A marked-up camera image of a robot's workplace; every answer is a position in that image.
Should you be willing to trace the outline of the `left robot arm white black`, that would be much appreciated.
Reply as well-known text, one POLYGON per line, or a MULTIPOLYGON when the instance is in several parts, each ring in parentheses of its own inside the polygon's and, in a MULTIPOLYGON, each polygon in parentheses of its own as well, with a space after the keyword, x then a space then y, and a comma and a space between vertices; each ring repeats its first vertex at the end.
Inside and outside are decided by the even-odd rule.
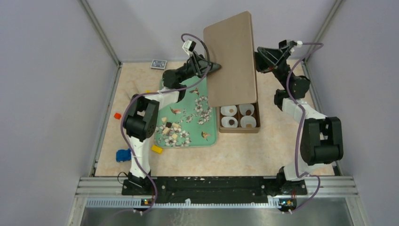
POLYGON ((209 73, 221 69, 221 65, 208 61, 203 55, 193 53, 177 69, 165 70, 162 74, 163 88, 156 92, 135 94, 123 114, 121 133, 129 146, 131 167, 127 181, 139 194, 150 191, 150 141, 153 136, 159 111, 183 100, 188 86, 183 82, 198 77, 203 80, 209 73))

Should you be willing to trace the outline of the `brown box lid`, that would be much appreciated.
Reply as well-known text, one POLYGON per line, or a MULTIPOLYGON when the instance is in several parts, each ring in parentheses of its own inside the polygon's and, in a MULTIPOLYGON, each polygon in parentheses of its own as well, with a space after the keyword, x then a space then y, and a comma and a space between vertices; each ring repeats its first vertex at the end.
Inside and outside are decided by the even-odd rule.
POLYGON ((203 30, 210 60, 221 66, 207 76, 211 107, 255 103, 257 81, 252 15, 244 11, 203 30))

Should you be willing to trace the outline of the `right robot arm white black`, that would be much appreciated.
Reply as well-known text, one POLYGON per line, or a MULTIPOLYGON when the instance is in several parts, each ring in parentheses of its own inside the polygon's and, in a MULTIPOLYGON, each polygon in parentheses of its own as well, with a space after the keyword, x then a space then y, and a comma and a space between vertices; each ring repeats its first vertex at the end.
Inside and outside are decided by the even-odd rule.
POLYGON ((271 195, 288 194, 301 187, 303 179, 314 170, 343 158, 341 120, 328 117, 311 107, 304 97, 311 80, 297 76, 287 63, 301 41, 284 40, 278 48, 258 47, 255 65, 259 73, 271 72, 282 85, 274 95, 274 104, 298 123, 294 160, 280 168, 274 183, 268 186, 271 195))

